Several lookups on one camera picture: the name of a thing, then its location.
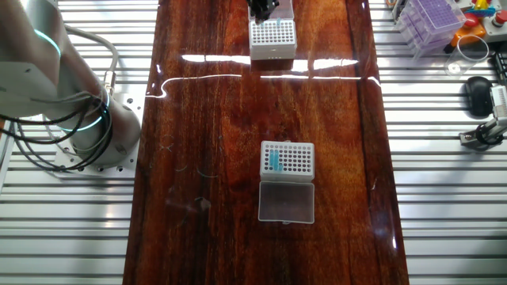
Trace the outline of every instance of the white plastic box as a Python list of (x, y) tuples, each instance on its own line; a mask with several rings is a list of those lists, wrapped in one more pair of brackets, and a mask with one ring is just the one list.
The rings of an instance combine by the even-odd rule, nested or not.
[(257, 24), (250, 16), (250, 59), (294, 59), (297, 48), (292, 0), (279, 0), (269, 20)]
[(314, 148), (306, 142), (262, 142), (259, 221), (314, 223)]
[(314, 148), (306, 142), (262, 142), (261, 180), (311, 182), (315, 178)]

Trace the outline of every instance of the black cable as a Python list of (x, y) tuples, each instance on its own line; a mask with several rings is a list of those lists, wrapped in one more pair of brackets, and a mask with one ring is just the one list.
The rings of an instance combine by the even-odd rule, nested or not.
[(484, 139), (484, 136), (482, 135), (482, 128), (484, 127), (484, 124), (480, 124), (477, 126), (477, 129), (475, 129), (475, 138), (482, 144), (485, 144), (487, 146), (496, 146), (497, 144), (501, 143), (501, 141), (504, 140), (503, 135), (499, 135), (494, 142), (488, 142), (486, 139)]
[[(100, 113), (101, 113), (101, 117), (102, 117), (102, 121), (104, 123), (104, 128), (105, 130), (107, 131), (108, 128), (107, 126), (109, 124), (111, 124), (112, 122), (110, 122), (110, 120), (112, 119), (111, 116), (110, 116), (110, 113), (109, 113), (109, 110), (108, 108), (105, 106), (104, 103), (101, 103), (101, 110), (100, 110)], [(20, 134), (22, 136), (24, 136), (23, 134), (23, 130), (22, 130), (22, 127), (20, 124), (18, 124), (18, 127), (20, 128)], [(15, 132), (13, 126), (11, 126), (10, 130), (12, 132)], [(52, 168), (50, 167), (47, 167), (45, 165), (41, 165), (39, 164), (37, 161), (33, 160), (31, 157), (29, 157), (29, 155), (26, 153), (25, 149), (23, 148), (23, 146), (21, 145), (20, 143), (20, 140), (16, 139), (15, 142), (16, 142), (16, 145), (17, 145), (17, 148), (20, 150), (20, 152), (31, 162), (33, 163), (34, 165), (40, 167), (41, 169), (43, 170), (47, 170), (47, 171), (59, 171), (59, 172), (66, 172), (66, 171), (69, 171), (69, 170), (77, 170), (77, 169), (83, 169), (85, 167), (87, 167), (88, 165), (91, 165), (92, 163), (94, 163), (106, 150), (107, 148), (109, 147), (109, 144), (111, 143), (111, 140), (112, 140), (112, 127), (109, 128), (109, 132), (104, 134), (104, 135), (107, 135), (108, 138), (103, 142), (101, 143), (99, 146), (97, 146), (97, 148), (95, 149), (95, 151), (93, 151), (90, 156), (88, 156), (87, 158), (83, 159), (81, 162), (79, 162), (78, 164), (76, 165), (73, 165), (73, 166), (70, 166), (70, 167), (62, 167), (62, 166), (59, 166), (59, 165), (55, 165), (55, 164), (52, 164), (50, 163), (49, 161), (46, 161), (45, 159), (43, 159), (40, 155), (38, 155), (33, 149), (32, 147), (27, 143), (25, 142), (25, 145), (28, 147), (28, 149), (30, 150), (30, 152), (35, 155), (37, 158), (39, 158), (42, 162), (46, 163), (47, 165), (50, 165), (52, 166)]]
[(80, 108), (78, 111), (74, 111), (74, 112), (72, 112), (71, 114), (69, 114), (67, 116), (61, 117), (61, 118), (56, 119), (56, 120), (50, 120), (50, 121), (21, 120), (21, 119), (18, 119), (18, 118), (9, 117), (9, 116), (5, 116), (5, 115), (2, 115), (2, 114), (0, 114), (0, 119), (9, 120), (9, 121), (14, 122), (14, 123), (21, 123), (21, 124), (28, 124), (28, 125), (51, 126), (51, 125), (55, 125), (55, 124), (59, 124), (59, 123), (63, 123), (65, 121), (68, 121), (70, 118), (73, 118), (76, 115), (78, 115), (79, 113), (87, 110), (88, 107), (89, 107), (88, 105), (84, 104), (83, 107)]
[(66, 140), (66, 139), (70, 138), (71, 136), (73, 136), (79, 130), (79, 128), (82, 125), (83, 120), (86, 117), (86, 111), (92, 105), (92, 103), (93, 103), (93, 99), (90, 99), (90, 102), (88, 104), (86, 104), (86, 107), (83, 109), (83, 111), (82, 111), (82, 113), (81, 113), (81, 115), (79, 117), (78, 123), (76, 124), (75, 128), (72, 129), (71, 132), (69, 132), (67, 135), (63, 136), (60, 139), (54, 139), (54, 140), (51, 140), (51, 141), (39, 141), (39, 140), (36, 140), (36, 139), (29, 139), (29, 138), (21, 137), (19, 135), (16, 135), (13, 132), (6, 131), (4, 129), (0, 129), (0, 132), (6, 134), (8, 136), (11, 136), (11, 137), (13, 137), (15, 139), (19, 139), (19, 140), (21, 140), (23, 142), (27, 142), (27, 143), (35, 143), (35, 144), (42, 144), (42, 145), (51, 145), (51, 144), (55, 144), (55, 143), (61, 143), (64, 140)]

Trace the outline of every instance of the red object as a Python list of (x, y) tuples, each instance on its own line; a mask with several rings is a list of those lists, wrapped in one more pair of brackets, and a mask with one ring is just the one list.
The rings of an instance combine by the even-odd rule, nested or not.
[(464, 28), (474, 28), (478, 25), (478, 18), (473, 13), (466, 13), (465, 17), (467, 18), (467, 21), (465, 22)]
[(500, 12), (497, 13), (497, 15), (495, 16), (494, 20), (502, 25), (504, 24), (505, 22), (507, 22), (507, 11), (505, 10), (502, 10)]
[(472, 0), (472, 3), (475, 4), (477, 2), (477, 0)]

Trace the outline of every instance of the white connector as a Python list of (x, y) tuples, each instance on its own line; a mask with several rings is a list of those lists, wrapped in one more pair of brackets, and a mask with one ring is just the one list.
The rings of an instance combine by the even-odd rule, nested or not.
[(505, 86), (491, 87), (491, 100), (493, 101), (493, 115), (499, 126), (507, 127), (507, 90)]

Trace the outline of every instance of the plastic container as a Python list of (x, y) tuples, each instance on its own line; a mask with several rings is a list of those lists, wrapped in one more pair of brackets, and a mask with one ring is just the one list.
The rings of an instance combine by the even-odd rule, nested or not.
[(294, 59), (297, 48), (294, 10), (292, 0), (279, 0), (278, 7), (271, 13), (269, 20), (261, 24), (250, 15), (249, 34), (250, 58)]
[(314, 144), (261, 144), (261, 222), (314, 223)]
[(442, 32), (454, 34), (467, 21), (454, 0), (410, 0), (405, 9), (403, 13), (407, 12), (415, 25), (428, 32), (428, 35), (423, 35), (425, 42)]
[(262, 142), (261, 180), (311, 182), (315, 178), (314, 148), (306, 142)]
[(407, 19), (400, 17), (396, 27), (406, 39), (406, 43), (409, 49), (414, 53), (414, 59), (418, 59), (422, 55), (427, 55), (433, 51), (443, 50), (447, 44), (452, 40), (452, 35), (448, 35), (448, 38), (440, 39), (435, 42), (424, 44), (420, 34), (415, 30), (411, 24), (406, 24)]
[(261, 182), (259, 188), (259, 221), (314, 223), (313, 184)]
[(451, 41), (454, 34), (458, 31), (458, 28), (456, 30), (447, 31), (447, 32), (437, 32), (437, 33), (431, 33), (428, 28), (424, 25), (424, 21), (420, 17), (413, 17), (410, 16), (411, 13), (404, 13), (402, 16), (403, 20), (405, 21), (406, 25), (409, 25), (412, 27), (417, 34), (421, 38), (420, 45), (424, 44), (431, 44), (436, 43), (441, 40), (449, 40)]
[(449, 76), (459, 77), (469, 71), (475, 64), (487, 59), (490, 53), (488, 44), (478, 36), (462, 36), (449, 60), (444, 65), (445, 73)]

